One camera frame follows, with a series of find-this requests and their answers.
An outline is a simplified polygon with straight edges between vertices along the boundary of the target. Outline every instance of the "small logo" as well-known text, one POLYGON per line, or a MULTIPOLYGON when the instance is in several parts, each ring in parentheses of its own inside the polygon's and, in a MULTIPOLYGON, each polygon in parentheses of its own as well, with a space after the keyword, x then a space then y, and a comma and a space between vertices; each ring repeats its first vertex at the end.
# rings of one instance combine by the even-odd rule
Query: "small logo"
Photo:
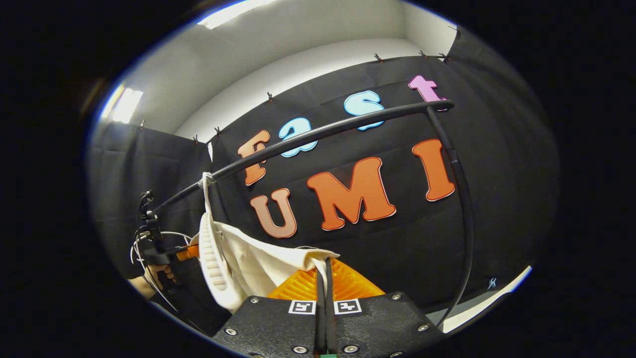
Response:
POLYGON ((348 299, 346 301, 335 301, 333 303, 335 314, 346 315, 348 313, 362 312, 358 299, 348 299))
POLYGON ((291 301, 289 312, 295 315, 315 315, 316 301, 291 301))

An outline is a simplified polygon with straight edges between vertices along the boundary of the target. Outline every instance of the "blue letter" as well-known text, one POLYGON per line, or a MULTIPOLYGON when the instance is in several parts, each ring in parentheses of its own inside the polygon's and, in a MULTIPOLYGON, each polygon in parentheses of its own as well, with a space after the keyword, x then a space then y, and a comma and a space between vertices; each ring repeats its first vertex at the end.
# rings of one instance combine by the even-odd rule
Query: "blue letter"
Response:
MULTIPOLYGON (((282 138, 282 140, 288 140, 289 138, 293 138, 299 134, 303 134, 311 130, 312 130, 312 126, 311 124, 309 124, 309 121, 307 120, 307 118, 302 118, 302 117, 294 118, 290 120, 289 122, 285 123, 282 126, 282 128, 280 128, 279 137, 282 138)), ((311 143, 303 145, 302 147, 288 150, 287 152, 284 152, 281 155, 285 158, 293 157, 294 155, 300 153, 301 150, 303 152, 307 152, 308 150, 314 149, 314 147, 316 146, 316 143, 318 143, 318 141, 313 141, 311 143)))
MULTIPOLYGON (((351 96, 345 99, 345 111, 350 115, 359 116, 365 115, 367 113, 381 111, 384 107, 378 103, 380 102, 380 96, 377 93, 366 90, 364 92, 352 94, 351 96)), ((377 127, 380 124, 383 124, 384 121, 364 125, 359 127, 358 129, 361 131, 365 131, 369 128, 377 127)))

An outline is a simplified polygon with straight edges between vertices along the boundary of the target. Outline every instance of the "white wall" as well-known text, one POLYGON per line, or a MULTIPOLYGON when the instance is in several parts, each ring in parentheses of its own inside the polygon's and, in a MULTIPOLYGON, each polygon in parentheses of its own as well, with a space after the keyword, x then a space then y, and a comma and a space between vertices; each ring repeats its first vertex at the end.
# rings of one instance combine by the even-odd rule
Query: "white wall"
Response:
POLYGON ((434 13, 415 5, 403 3, 406 15, 406 39, 427 55, 448 54, 455 41, 457 26, 434 13))
POLYGON ((416 56, 420 49, 405 39, 360 39, 332 43, 273 62, 235 82, 199 109, 176 135, 207 141, 237 118, 273 96, 341 68, 382 59, 416 56))

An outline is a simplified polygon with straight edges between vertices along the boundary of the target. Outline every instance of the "orange plastic object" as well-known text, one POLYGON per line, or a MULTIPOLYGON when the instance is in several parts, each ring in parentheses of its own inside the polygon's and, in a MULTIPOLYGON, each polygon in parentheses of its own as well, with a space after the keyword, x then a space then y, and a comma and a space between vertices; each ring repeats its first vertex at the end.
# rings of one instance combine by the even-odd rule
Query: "orange plastic object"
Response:
MULTIPOLYGON (((366 298, 384 294, 371 281, 341 261, 331 258, 331 274, 333 277, 333 300, 366 298)), ((267 297, 277 299, 297 299, 299 301, 316 301, 317 270, 298 270, 282 285, 278 286, 267 297)))
POLYGON ((185 261, 193 257, 198 257, 198 245, 190 246, 187 250, 177 253, 179 261, 185 261))

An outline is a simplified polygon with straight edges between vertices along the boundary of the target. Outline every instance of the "white towel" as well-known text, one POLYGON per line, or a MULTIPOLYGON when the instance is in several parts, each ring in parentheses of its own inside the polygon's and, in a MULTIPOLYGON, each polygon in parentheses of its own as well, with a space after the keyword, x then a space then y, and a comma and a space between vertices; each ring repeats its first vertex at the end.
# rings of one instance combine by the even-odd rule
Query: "white towel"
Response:
POLYGON ((199 244, 205 281, 216 302, 234 313, 247 296, 269 295, 298 270, 317 267, 326 285, 327 257, 340 255, 318 248, 285 248, 263 243, 236 227, 213 221, 204 173, 205 210, 199 234, 190 245, 199 244))

